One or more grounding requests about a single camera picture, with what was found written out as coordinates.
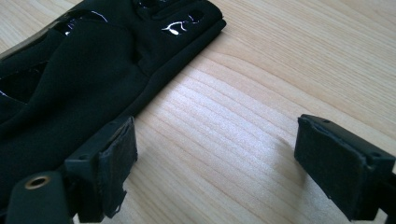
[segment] table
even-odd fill
[[[78,2],[0,0],[0,52]],[[104,223],[349,223],[293,158],[297,118],[396,155],[396,2],[212,2],[228,25],[136,118],[139,160]]]

